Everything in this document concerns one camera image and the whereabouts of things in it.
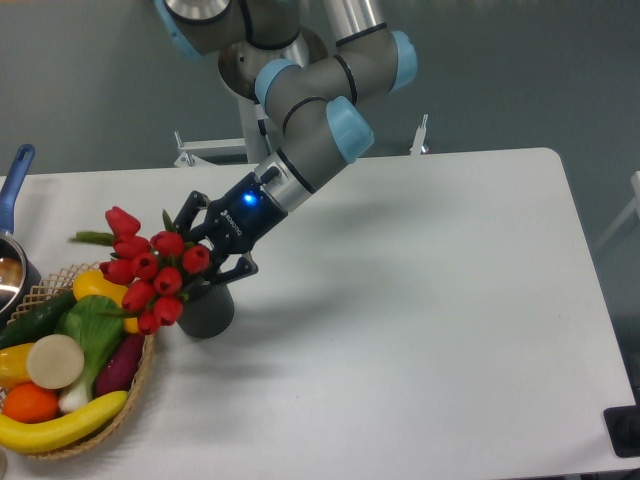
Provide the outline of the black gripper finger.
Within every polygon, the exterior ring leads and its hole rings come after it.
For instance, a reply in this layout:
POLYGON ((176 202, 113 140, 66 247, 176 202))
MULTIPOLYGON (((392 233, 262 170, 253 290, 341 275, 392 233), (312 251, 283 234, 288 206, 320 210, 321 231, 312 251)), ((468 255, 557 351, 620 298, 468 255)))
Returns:
POLYGON ((257 263, 251 253, 247 252, 241 254, 229 270, 223 271, 220 267, 217 269, 211 267, 203 274, 203 278, 211 285, 224 285, 255 275, 258 271, 257 263))
POLYGON ((199 243, 204 235, 193 223, 201 211, 208 208, 210 199, 199 191, 192 191, 173 220, 174 230, 185 242, 199 243))

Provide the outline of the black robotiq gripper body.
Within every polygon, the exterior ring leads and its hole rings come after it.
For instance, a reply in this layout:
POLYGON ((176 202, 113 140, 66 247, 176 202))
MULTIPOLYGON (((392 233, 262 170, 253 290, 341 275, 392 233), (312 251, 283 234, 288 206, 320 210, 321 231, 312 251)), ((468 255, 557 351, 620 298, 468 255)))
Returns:
POLYGON ((261 189, 259 178, 249 173, 209 203, 204 221, 192 228, 192 242, 208 240, 214 259, 245 254, 287 216, 261 189))

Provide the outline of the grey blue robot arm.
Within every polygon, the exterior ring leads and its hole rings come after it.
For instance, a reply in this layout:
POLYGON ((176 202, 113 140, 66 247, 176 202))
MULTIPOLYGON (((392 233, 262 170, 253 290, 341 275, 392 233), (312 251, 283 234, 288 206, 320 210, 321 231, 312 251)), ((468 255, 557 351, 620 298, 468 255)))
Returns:
POLYGON ((255 243, 373 144, 358 111, 363 101, 413 81, 417 54, 388 28, 378 1, 328 1, 334 55, 297 62, 302 41, 295 1, 159 1, 168 35, 200 58, 245 47, 239 62, 248 99, 281 134, 280 143, 224 196, 195 195, 177 217, 193 243, 211 246, 204 279, 226 284, 253 275, 255 243))

